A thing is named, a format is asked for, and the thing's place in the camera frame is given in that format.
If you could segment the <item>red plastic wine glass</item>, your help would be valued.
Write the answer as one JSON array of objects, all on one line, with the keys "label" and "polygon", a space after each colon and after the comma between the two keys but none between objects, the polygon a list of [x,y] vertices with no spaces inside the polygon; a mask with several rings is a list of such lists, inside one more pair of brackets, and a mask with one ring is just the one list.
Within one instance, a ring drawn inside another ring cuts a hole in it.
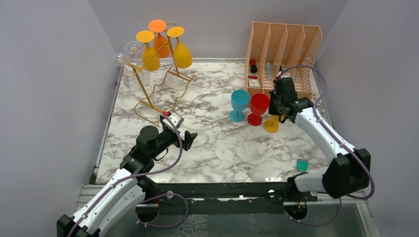
[{"label": "red plastic wine glass", "polygon": [[251,113],[247,121],[252,126],[259,126],[262,123],[262,115],[266,112],[270,104],[270,98],[262,93],[252,96],[250,101]]}]

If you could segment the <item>yellow front wine glass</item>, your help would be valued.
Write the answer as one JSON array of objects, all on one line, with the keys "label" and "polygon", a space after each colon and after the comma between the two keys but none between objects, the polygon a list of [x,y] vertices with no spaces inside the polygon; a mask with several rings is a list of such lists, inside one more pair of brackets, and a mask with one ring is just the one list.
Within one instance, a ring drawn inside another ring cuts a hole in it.
[{"label": "yellow front wine glass", "polygon": [[275,133],[279,130],[280,115],[270,115],[270,118],[264,122],[264,129],[267,132]]}]

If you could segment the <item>blue plastic wine glass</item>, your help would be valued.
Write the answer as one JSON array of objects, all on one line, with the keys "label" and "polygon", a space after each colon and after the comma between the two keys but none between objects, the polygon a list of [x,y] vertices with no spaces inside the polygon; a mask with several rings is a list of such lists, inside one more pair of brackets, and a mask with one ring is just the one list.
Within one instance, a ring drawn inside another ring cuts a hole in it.
[{"label": "blue plastic wine glass", "polygon": [[247,108],[250,100],[250,94],[243,89],[235,90],[231,94],[231,106],[233,110],[230,112],[229,117],[233,122],[244,120],[245,115],[243,111]]}]

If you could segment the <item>clear front wine glass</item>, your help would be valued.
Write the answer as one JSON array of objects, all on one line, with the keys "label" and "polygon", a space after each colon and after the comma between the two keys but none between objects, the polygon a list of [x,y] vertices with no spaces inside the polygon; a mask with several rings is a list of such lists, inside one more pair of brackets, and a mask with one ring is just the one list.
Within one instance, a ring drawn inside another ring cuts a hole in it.
[{"label": "clear front wine glass", "polygon": [[127,53],[117,53],[112,57],[113,65],[120,68],[122,75],[122,82],[126,88],[130,89],[130,78],[133,76],[134,72],[130,66],[128,66],[130,56]]}]

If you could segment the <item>clear wine glass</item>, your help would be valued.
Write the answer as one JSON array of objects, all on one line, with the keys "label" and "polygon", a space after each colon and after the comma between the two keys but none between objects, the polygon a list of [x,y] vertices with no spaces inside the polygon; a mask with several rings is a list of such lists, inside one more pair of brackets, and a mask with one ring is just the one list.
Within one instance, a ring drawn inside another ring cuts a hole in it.
[{"label": "clear wine glass", "polygon": [[[124,46],[125,51],[128,54],[132,54],[134,56],[135,64],[139,68],[143,67],[142,60],[139,59],[138,54],[137,54],[138,52],[141,51],[141,48],[142,48],[142,43],[140,43],[136,40],[135,41],[130,41]],[[149,71],[146,68],[144,68],[140,73],[141,73],[140,77],[142,78],[143,82],[149,84],[150,81],[151,81]]]},{"label": "clear wine glass", "polygon": [[117,53],[112,57],[113,65],[120,68],[122,75],[122,82],[126,88],[130,89],[130,78],[133,76],[134,72],[130,66],[128,66],[130,56],[127,53]]}]

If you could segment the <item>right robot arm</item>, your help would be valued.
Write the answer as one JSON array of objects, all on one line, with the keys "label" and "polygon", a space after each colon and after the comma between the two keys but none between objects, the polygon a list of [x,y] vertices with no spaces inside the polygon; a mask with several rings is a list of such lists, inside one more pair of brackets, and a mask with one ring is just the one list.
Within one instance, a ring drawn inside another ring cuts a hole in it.
[{"label": "right robot arm", "polygon": [[307,192],[341,198],[372,185],[371,154],[357,149],[325,122],[306,97],[298,98],[292,78],[277,78],[270,92],[270,115],[279,115],[301,128],[328,161],[326,171],[303,172],[287,179],[286,197],[297,201]]}]

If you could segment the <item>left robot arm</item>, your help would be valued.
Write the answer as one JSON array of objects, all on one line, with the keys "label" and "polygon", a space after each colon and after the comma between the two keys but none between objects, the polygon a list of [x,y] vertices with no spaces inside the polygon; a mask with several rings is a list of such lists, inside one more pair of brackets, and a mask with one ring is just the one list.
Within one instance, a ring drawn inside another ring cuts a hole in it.
[{"label": "left robot arm", "polygon": [[190,149],[197,133],[186,131],[184,138],[172,127],[159,132],[148,125],[140,130],[135,146],[124,157],[111,180],[73,215],[63,215],[56,223],[59,237],[103,237],[130,209],[151,202],[156,195],[154,159],[174,145],[180,152]]}]

